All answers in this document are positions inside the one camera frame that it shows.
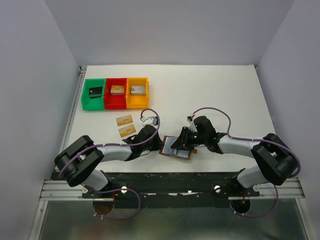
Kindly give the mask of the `brown leather card holder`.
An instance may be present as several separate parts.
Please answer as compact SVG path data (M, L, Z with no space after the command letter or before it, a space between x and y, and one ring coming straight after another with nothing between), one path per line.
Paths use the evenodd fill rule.
M172 149L172 144L177 140L176 136L167 136L165 135L163 138L163 147L159 150L160 155L182 159L182 160L190 160L192 154L197 154L198 150L178 150Z

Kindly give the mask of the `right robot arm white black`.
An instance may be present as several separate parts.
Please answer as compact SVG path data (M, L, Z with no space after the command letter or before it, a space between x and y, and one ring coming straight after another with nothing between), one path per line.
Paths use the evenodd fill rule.
M273 133L258 141L238 140L217 132L206 116L189 117L188 121L190 126L182 128L171 149L191 151L204 145L212 153L234 154L255 160L256 166L241 169L232 178L234 188L248 189L265 183L280 186L299 168L288 147Z

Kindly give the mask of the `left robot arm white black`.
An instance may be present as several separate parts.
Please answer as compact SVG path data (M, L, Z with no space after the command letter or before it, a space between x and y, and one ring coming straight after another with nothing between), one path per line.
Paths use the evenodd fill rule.
M70 187L89 186L100 190L108 185L108 178L95 168L101 162L132 161L145 151L158 151L163 147L159 129L145 125L138 134L124 139L121 143L95 144L87 135L78 138L74 143L58 154L54 164L59 169L59 178L66 180Z

